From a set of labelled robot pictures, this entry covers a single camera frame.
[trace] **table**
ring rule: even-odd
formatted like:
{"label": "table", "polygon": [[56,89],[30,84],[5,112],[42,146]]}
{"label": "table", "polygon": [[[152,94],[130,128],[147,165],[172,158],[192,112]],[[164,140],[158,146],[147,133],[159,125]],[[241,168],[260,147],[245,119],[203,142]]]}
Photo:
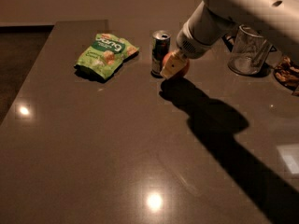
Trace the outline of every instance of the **table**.
{"label": "table", "polygon": [[[0,127],[1,223],[298,221],[298,97],[233,73],[221,40],[180,81],[152,77],[152,32],[182,22],[56,23]],[[139,55],[106,83],[77,76],[103,32]]]}

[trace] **green chip bag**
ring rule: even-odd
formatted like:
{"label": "green chip bag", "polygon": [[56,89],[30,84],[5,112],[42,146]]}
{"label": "green chip bag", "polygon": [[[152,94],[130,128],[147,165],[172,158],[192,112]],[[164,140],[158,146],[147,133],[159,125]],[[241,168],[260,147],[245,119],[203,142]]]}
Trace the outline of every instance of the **green chip bag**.
{"label": "green chip bag", "polygon": [[123,61],[135,56],[139,48],[112,34],[97,34],[93,43],[79,56],[75,68],[86,75],[108,80]]}

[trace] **snack bag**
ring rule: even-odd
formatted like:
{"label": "snack bag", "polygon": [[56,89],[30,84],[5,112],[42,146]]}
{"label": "snack bag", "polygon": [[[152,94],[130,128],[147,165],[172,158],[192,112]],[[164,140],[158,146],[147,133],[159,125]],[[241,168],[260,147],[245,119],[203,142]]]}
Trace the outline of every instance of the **snack bag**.
{"label": "snack bag", "polygon": [[99,75],[108,80],[123,61],[139,51],[124,38],[112,34],[97,34],[94,42],[78,58],[75,68],[87,75]]}

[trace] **wall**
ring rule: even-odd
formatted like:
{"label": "wall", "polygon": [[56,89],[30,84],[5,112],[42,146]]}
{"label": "wall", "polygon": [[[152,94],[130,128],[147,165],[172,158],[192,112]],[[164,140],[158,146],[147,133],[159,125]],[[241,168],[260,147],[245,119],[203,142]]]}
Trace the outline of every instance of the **wall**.
{"label": "wall", "polygon": [[0,26],[119,18],[187,20],[201,0],[0,0]]}

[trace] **bright light spot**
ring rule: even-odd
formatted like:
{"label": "bright light spot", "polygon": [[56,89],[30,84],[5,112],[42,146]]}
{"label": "bright light spot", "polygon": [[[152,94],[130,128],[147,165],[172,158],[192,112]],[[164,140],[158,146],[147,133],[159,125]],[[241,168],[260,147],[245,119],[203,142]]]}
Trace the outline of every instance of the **bright light spot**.
{"label": "bright light spot", "polygon": [[26,108],[26,107],[24,107],[24,106],[22,106],[22,107],[20,108],[20,112],[21,112],[21,114],[23,114],[24,116],[28,116],[28,115],[29,115],[29,109]]}
{"label": "bright light spot", "polygon": [[163,200],[162,200],[161,195],[159,195],[157,193],[152,193],[148,197],[148,206],[149,206],[150,210],[153,212],[157,212],[161,209],[162,202],[163,202]]}

